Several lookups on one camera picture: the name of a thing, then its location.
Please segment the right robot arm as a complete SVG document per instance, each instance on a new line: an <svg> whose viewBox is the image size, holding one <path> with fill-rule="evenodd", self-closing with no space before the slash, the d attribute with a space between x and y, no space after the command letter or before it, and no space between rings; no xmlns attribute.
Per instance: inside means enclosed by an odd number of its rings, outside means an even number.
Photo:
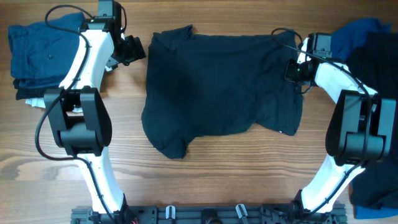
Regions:
<svg viewBox="0 0 398 224"><path fill-rule="evenodd" d="M391 148L396 101L356 78L331 58L330 35L311 34L296 48L285 79L318 86L336 106L325 137L326 158L313 180L290 204L292 219L325 218L342 191L366 167L387 157Z"/></svg>

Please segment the dark green t-shirt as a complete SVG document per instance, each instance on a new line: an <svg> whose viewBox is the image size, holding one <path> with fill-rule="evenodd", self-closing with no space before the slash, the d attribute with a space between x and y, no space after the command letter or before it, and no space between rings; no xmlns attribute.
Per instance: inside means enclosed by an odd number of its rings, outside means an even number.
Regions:
<svg viewBox="0 0 398 224"><path fill-rule="evenodd" d="M149 46L142 126L165 157L185 157L197 137L253 124L293 136L303 97L284 78L295 37L201 35L192 26L155 33Z"/></svg>

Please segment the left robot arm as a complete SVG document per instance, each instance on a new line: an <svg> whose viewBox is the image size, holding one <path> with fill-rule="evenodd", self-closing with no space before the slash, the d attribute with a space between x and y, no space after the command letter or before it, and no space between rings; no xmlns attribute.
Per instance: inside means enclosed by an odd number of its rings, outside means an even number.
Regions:
<svg viewBox="0 0 398 224"><path fill-rule="evenodd" d="M145 58L137 37L123 35L119 16L85 19L77 32L80 45L60 88L44 96L55 143L65 160L74 160L91 194L92 206L74 212L72 223L137 223L114 176L109 158L112 124L99 87L105 70Z"/></svg>

